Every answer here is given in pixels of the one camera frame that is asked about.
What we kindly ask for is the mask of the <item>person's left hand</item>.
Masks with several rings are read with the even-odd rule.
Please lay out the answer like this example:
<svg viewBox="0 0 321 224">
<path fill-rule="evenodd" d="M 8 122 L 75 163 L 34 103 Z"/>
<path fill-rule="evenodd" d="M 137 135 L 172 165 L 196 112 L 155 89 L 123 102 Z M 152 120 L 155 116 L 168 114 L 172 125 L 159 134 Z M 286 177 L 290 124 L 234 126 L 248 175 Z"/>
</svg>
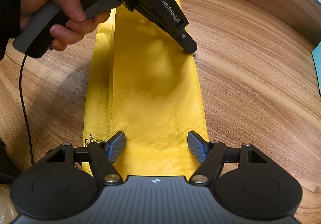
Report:
<svg viewBox="0 0 321 224">
<path fill-rule="evenodd" d="M 20 28 L 24 29 L 32 17 L 50 0 L 21 0 Z M 65 25 L 55 24 L 50 28 L 53 37 L 52 48 L 64 51 L 68 45 L 75 44 L 86 34 L 93 32 L 97 25 L 105 22 L 110 12 L 101 12 L 94 18 L 87 18 L 80 0 L 52 0 L 57 3 L 69 18 Z"/>
</svg>

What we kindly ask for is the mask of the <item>black sleeve left forearm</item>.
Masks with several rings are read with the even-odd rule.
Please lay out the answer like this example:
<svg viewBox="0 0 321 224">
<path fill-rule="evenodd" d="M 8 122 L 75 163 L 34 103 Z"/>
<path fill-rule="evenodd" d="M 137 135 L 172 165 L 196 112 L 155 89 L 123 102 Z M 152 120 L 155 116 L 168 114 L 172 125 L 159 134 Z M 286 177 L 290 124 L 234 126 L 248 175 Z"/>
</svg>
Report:
<svg viewBox="0 0 321 224">
<path fill-rule="evenodd" d="M 1 14 L 1 60 L 5 56 L 6 47 L 10 38 L 21 33 L 21 0 L 0 0 Z"/>
</svg>

